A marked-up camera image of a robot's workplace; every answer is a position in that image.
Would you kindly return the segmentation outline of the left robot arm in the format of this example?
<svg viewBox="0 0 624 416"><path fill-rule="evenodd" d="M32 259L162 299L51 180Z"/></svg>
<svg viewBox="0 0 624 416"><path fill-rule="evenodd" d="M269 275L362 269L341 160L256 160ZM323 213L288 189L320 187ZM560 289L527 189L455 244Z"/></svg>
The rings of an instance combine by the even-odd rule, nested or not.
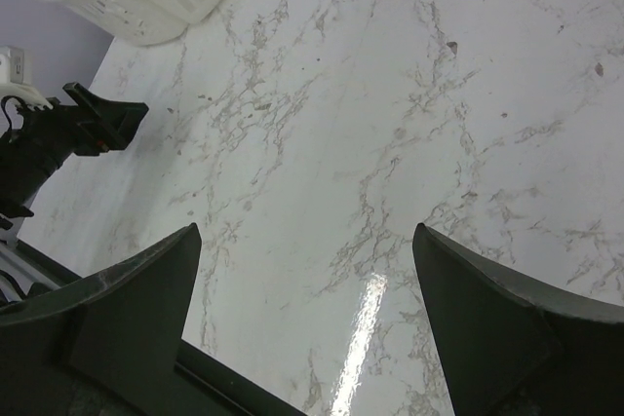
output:
<svg viewBox="0 0 624 416"><path fill-rule="evenodd" d="M22 125L11 120L1 135L1 228L9 230L15 218L33 212L26 202L57 172L71 155L97 157L125 150L148 112L143 102L99 97L74 82L63 86L72 105L49 97L44 105L16 94L1 99L1 112L13 101Z"/></svg>

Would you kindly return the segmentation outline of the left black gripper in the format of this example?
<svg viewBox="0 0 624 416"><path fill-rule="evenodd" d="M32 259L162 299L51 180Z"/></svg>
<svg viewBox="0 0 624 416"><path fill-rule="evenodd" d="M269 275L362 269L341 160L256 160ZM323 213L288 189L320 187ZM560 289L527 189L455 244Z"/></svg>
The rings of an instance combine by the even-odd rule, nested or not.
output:
<svg viewBox="0 0 624 416"><path fill-rule="evenodd" d="M49 177L73 154L95 157L124 151L148 112L144 102L104 99L77 82L62 89L77 106L56 102L35 110L13 100L22 122L1 136L3 176Z"/></svg>

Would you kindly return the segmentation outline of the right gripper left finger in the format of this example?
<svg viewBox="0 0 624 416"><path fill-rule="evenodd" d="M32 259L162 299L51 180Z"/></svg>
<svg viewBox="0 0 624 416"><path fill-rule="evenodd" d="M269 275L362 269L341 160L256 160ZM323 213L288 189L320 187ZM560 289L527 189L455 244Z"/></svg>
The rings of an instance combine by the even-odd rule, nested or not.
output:
<svg viewBox="0 0 624 416"><path fill-rule="evenodd" d="M69 415L85 396L176 415L174 368L200 247L190 224L125 261L2 307L2 414Z"/></svg>

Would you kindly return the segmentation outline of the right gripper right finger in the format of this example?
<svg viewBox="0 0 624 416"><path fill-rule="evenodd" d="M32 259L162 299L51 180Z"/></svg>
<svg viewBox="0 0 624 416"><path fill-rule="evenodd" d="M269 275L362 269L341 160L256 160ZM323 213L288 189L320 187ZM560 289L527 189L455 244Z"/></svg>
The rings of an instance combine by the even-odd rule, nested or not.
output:
<svg viewBox="0 0 624 416"><path fill-rule="evenodd" d="M622 307L522 274L423 223L412 252L455 414L622 414Z"/></svg>

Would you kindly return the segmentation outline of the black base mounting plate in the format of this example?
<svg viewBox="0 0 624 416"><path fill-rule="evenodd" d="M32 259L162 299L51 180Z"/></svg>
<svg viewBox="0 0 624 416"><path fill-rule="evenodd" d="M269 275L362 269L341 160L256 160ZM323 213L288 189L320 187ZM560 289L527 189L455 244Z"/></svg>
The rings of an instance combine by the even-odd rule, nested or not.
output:
<svg viewBox="0 0 624 416"><path fill-rule="evenodd" d="M81 279L78 274L28 243L18 240L16 251L24 262L56 285L65 286ZM208 390L211 396L227 401L236 415L303 415L301 410L184 340L178 347L175 372Z"/></svg>

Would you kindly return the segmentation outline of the left aluminium table rail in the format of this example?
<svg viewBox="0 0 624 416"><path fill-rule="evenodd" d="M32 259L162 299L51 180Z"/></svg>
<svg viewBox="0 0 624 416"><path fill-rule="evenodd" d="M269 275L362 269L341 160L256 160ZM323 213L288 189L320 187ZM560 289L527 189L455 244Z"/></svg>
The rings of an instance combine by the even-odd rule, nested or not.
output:
<svg viewBox="0 0 624 416"><path fill-rule="evenodd" d="M1 243L1 305L19 302L46 293L59 286L27 258Z"/></svg>

